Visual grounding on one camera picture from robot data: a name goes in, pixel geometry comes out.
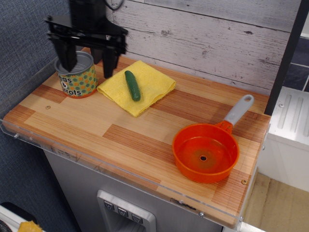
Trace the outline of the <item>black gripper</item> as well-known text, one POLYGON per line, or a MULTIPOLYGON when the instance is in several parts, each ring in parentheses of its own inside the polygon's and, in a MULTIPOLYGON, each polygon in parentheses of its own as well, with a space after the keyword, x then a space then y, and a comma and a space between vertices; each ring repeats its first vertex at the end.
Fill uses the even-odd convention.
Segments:
POLYGON ((71 72, 77 63, 76 46, 104 50, 104 78, 112 77, 121 54, 126 52, 128 31, 107 19, 107 9, 116 8, 106 0, 70 0, 69 15, 47 16, 48 39, 54 44, 62 67, 71 72))

